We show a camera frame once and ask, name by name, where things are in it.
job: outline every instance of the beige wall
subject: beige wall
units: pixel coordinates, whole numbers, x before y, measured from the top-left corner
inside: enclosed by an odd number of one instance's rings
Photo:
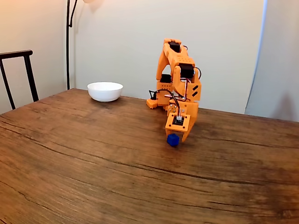
[[[65,3],[61,0],[1,0],[0,52],[33,50],[32,69],[39,98],[66,89],[64,77]],[[4,60],[17,107],[32,102],[22,58]],[[0,76],[0,113],[11,110]]]
[[[181,39],[202,70],[200,107],[244,113],[251,89],[263,0],[78,1],[76,85],[124,85],[148,98],[164,38]]]
[[[299,1],[269,0],[247,114],[299,121]]]

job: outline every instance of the electrical wire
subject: electrical wire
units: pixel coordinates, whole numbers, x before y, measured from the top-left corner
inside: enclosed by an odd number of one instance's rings
[[[173,98],[176,106],[178,107],[178,115],[179,115],[181,113],[181,111],[180,111],[178,100],[175,98],[175,96],[173,95],[173,93],[170,90],[165,90],[165,89],[159,89],[156,91],[149,90],[150,97],[153,98],[153,96],[151,95],[152,93],[154,93],[154,97],[155,97],[155,94],[157,94],[160,91],[167,91],[171,95],[171,98]]]
[[[201,78],[201,70],[198,67],[195,67],[195,68],[199,70],[200,76],[199,76],[198,79],[200,80],[200,78]]]
[[[187,100],[189,100],[187,98],[188,82],[191,82],[191,81],[188,78],[182,78],[181,80],[186,80],[186,83],[185,83],[185,96],[184,96],[184,100],[179,99],[179,101],[186,102]]]

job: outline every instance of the chair backrest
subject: chair backrest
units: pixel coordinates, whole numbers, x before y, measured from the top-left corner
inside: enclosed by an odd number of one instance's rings
[[[9,58],[15,58],[15,57],[24,57],[28,81],[29,81],[29,85],[30,85],[30,90],[31,90],[33,101],[35,102],[35,101],[38,101],[38,95],[37,95],[37,91],[36,91],[36,84],[35,84],[34,78],[33,78],[32,67],[31,67],[31,63],[30,63],[30,55],[32,55],[32,54],[33,54],[33,51],[31,51],[31,50],[0,53],[0,69],[1,69],[2,76],[3,76],[3,81],[4,81],[6,92],[7,92],[8,98],[9,98],[9,102],[10,102],[10,105],[13,110],[15,109],[14,100],[13,100],[13,97],[11,95],[11,92],[10,92],[10,89],[8,86],[8,82],[7,82],[7,78],[6,78],[6,74],[4,71],[4,66],[3,66],[2,60],[9,59]]]

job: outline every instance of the white backdrop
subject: white backdrop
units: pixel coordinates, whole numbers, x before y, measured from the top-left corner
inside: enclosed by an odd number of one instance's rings
[[[255,69],[263,0],[78,1],[77,88],[97,81],[148,98],[164,38],[180,39],[202,70],[200,107],[244,113]]]
[[[269,0],[247,114],[299,121],[299,1]]]

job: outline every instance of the chair leg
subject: chair leg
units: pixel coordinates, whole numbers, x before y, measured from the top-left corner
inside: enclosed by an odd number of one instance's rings
[[[30,57],[24,56],[24,60],[25,60],[25,66],[26,66],[26,71],[27,71],[27,76],[28,76],[28,81],[29,81],[29,85],[30,85],[32,98],[33,98],[33,101],[36,102],[36,101],[38,101],[38,95],[37,95],[37,90],[36,90],[36,84],[34,82],[32,67],[31,67],[31,63],[30,63]]]
[[[10,89],[9,89],[9,86],[8,86],[8,81],[7,81],[7,78],[6,78],[6,74],[5,74],[5,71],[4,71],[4,65],[3,65],[2,60],[0,60],[0,69],[1,69],[4,85],[5,85],[5,88],[6,88],[6,92],[7,92],[7,95],[8,95],[8,99],[9,99],[11,108],[14,110],[15,109],[14,100],[13,100],[13,96],[11,95],[11,92],[10,92]]]

